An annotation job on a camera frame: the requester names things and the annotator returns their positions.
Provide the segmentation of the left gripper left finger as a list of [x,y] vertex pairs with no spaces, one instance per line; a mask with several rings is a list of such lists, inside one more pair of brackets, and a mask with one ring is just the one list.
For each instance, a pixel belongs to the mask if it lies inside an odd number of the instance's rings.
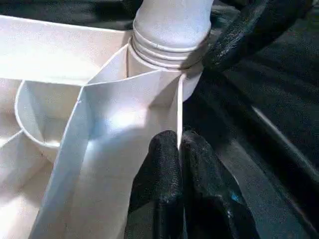
[[183,192],[177,136],[155,135],[134,177],[124,237],[180,239],[183,236]]

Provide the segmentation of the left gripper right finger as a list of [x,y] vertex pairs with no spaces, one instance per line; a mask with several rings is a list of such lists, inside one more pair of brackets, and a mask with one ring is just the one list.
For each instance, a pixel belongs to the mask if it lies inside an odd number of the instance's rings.
[[181,141],[186,230],[190,239],[258,239],[252,213],[233,175],[204,137]]

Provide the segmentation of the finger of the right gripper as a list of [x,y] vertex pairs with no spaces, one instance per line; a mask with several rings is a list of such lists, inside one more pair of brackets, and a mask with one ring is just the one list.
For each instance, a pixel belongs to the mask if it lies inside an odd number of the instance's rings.
[[311,0],[254,0],[243,7],[202,60],[222,72],[271,44],[312,7]]

